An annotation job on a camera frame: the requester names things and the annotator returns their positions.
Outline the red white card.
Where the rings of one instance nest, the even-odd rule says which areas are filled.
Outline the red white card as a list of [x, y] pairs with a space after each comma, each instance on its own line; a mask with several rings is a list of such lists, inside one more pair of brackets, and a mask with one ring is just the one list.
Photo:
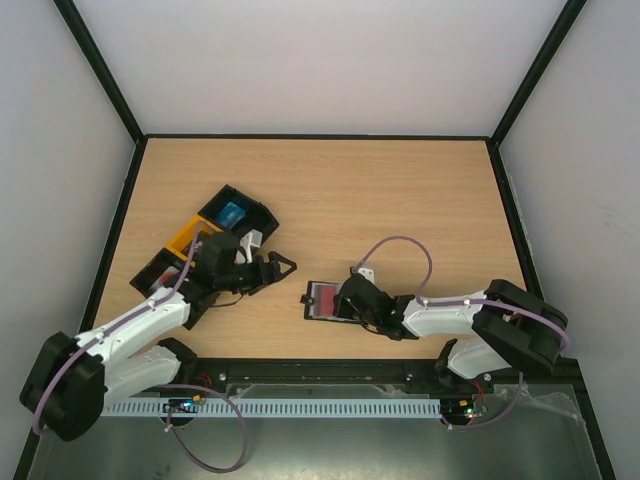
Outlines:
[[333, 318], [335, 313], [335, 297], [340, 285], [336, 283], [313, 282], [311, 286], [312, 305], [309, 314], [312, 318]]

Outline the black leather card holder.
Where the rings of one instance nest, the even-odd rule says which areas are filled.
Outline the black leather card holder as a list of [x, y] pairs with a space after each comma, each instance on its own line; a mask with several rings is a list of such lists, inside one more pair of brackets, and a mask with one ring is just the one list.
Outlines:
[[327, 321], [342, 324], [358, 324], [355, 311], [348, 303], [341, 303], [341, 283], [309, 281], [306, 293], [301, 296], [305, 320]]

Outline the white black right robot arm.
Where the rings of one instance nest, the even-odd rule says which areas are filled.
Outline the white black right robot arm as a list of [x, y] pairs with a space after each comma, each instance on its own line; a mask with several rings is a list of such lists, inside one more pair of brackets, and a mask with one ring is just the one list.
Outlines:
[[337, 290], [334, 312], [391, 340], [447, 335], [436, 379], [450, 392], [506, 368], [547, 376], [570, 344], [561, 311], [501, 279], [458, 297], [392, 297], [354, 273]]

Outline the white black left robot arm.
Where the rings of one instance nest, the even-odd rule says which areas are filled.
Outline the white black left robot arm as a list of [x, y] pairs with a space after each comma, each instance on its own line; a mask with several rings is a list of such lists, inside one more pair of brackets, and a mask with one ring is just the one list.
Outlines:
[[221, 294], [254, 295], [296, 270], [294, 261], [277, 252], [254, 255], [257, 235], [196, 231], [182, 269], [141, 304], [75, 336], [50, 336], [19, 395], [33, 415], [33, 432], [75, 440], [106, 407], [172, 382], [190, 350], [182, 344], [156, 345], [145, 353], [140, 348], [174, 328], [192, 328], [217, 307]]

